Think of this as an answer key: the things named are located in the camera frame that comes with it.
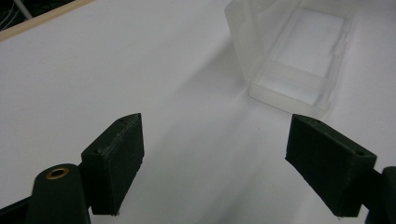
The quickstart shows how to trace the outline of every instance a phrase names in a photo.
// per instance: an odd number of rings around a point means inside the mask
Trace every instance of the white table surface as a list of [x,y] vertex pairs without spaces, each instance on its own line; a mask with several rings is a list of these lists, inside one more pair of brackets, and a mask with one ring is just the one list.
[[[363,223],[285,160],[291,114],[248,96],[230,0],[96,0],[0,43],[0,207],[140,112],[146,157],[118,217],[92,223]],[[396,165],[396,3],[365,0],[323,120]]]

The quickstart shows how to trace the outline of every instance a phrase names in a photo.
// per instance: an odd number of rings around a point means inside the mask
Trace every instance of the wooden edge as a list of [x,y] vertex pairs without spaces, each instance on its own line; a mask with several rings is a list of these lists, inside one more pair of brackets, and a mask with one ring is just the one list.
[[74,2],[70,2],[66,5],[57,7],[49,12],[46,12],[42,15],[34,17],[29,21],[24,21],[18,25],[10,27],[10,28],[0,32],[0,42],[3,40],[6,40],[8,38],[11,38],[14,35],[23,33],[23,32],[25,32],[35,26],[38,26],[46,21],[50,21],[56,17],[59,17],[59,16],[63,15],[64,13],[69,12],[75,8],[82,7],[92,1],[93,0],[75,0]]

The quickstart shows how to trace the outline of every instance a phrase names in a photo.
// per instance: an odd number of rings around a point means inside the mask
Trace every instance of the transparent plastic box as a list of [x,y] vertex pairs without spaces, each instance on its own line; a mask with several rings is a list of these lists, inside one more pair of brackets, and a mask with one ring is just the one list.
[[356,0],[233,0],[225,14],[250,96],[319,119],[330,108]]

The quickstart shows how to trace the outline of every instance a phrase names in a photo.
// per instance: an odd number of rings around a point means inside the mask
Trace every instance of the clear plastic container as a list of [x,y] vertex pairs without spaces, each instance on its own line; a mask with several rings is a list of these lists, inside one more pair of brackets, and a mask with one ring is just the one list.
[[358,0],[233,0],[225,14],[250,96],[319,119]]

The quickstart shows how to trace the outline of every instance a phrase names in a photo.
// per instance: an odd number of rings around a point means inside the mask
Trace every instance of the cable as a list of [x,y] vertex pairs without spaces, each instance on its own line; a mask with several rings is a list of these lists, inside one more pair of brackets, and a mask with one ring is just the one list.
[[0,22],[0,26],[3,25],[3,23],[4,23],[6,20],[8,20],[8,17],[12,14],[12,10],[14,9],[14,7],[15,7],[15,3],[12,2],[12,7],[11,7],[11,9],[9,10],[8,15]]
[[15,20],[15,18],[17,18],[17,15],[20,13],[20,11],[18,10],[15,15],[12,17],[12,19],[3,27],[3,29],[1,29],[1,31],[4,31],[8,28],[8,26]]

